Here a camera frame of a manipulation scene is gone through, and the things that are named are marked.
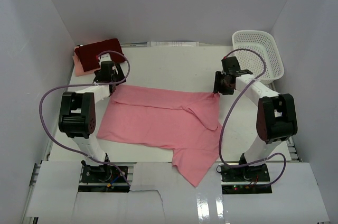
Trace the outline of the white perforated plastic basket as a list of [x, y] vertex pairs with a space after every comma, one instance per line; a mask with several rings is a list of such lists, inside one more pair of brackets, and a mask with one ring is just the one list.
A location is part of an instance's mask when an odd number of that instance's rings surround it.
[[241, 69], [255, 76], [264, 72], [259, 80], [268, 85], [284, 75], [284, 66], [273, 36], [264, 31], [241, 30], [232, 35], [232, 45]]

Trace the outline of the pink t-shirt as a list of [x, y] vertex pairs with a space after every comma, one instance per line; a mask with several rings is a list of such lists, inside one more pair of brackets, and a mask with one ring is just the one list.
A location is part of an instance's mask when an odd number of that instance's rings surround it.
[[197, 187], [218, 159], [219, 94], [119, 85], [97, 137], [173, 151], [172, 165]]

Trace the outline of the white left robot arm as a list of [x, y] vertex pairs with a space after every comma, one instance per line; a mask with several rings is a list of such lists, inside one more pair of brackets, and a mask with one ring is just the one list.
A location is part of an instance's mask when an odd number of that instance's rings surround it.
[[75, 92], [66, 91], [61, 98], [59, 131], [65, 133], [87, 158], [84, 165], [95, 165], [93, 174], [99, 181], [111, 177], [109, 157], [100, 147], [96, 136], [96, 103], [112, 95], [116, 86], [126, 81], [120, 66], [112, 61], [100, 64], [93, 85]]

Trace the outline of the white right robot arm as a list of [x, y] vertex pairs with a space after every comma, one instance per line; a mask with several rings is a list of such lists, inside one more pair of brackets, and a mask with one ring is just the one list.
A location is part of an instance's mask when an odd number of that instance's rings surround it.
[[280, 94], [261, 83], [249, 70], [242, 70], [236, 57], [223, 58], [222, 71], [215, 73], [214, 93], [233, 95], [240, 92], [230, 107], [223, 122], [219, 139], [219, 156], [222, 157], [222, 139], [226, 123], [238, 100], [245, 95], [257, 106], [257, 136], [250, 148], [242, 154], [238, 165], [239, 176], [251, 181], [257, 176], [258, 165], [270, 159], [271, 152], [281, 142], [288, 140], [298, 131], [294, 98]]

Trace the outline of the dark red folded t-shirt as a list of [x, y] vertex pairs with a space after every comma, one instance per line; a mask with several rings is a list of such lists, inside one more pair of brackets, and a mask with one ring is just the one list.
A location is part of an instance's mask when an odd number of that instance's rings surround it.
[[75, 48], [74, 53], [81, 63], [82, 71], [87, 73], [100, 68], [98, 55], [105, 51], [123, 53], [118, 39], [109, 39]]

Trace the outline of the peach folded t-shirt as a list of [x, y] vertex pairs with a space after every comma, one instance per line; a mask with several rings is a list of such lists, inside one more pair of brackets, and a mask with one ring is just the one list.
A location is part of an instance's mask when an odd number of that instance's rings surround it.
[[89, 71], [84, 71], [83, 65], [82, 65], [79, 57], [76, 54], [74, 54], [74, 56], [72, 58], [73, 58], [73, 61], [74, 61], [74, 73], [77, 77], [92, 74], [95, 71], [101, 69], [101, 67], [98, 67], [98, 68], [94, 68], [94, 69], [89, 70]]

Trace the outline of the white front cover board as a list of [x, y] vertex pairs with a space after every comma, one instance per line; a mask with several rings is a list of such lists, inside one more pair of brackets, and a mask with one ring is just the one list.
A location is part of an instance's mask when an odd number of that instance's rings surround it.
[[329, 223], [307, 163], [289, 163], [267, 194], [223, 194], [210, 169], [198, 187], [170, 163], [137, 163], [127, 193], [79, 192], [80, 164], [42, 163], [27, 209], [39, 223]]

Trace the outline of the white paper sheet at wall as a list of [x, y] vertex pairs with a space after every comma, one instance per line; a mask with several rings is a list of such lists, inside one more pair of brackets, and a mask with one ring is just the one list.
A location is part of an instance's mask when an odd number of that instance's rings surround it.
[[147, 42], [148, 47], [197, 47], [199, 46], [199, 42], [191, 42], [191, 41], [149, 41]]

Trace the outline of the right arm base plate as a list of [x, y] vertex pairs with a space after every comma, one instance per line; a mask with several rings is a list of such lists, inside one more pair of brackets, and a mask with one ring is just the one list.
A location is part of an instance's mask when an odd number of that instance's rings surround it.
[[266, 164], [231, 169], [218, 165], [223, 195], [272, 194], [270, 176]]

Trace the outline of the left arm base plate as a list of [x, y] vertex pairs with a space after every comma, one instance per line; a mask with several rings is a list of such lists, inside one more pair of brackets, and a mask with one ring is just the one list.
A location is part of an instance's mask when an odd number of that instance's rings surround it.
[[79, 192], [128, 193], [129, 185], [113, 166], [83, 166], [78, 186]]

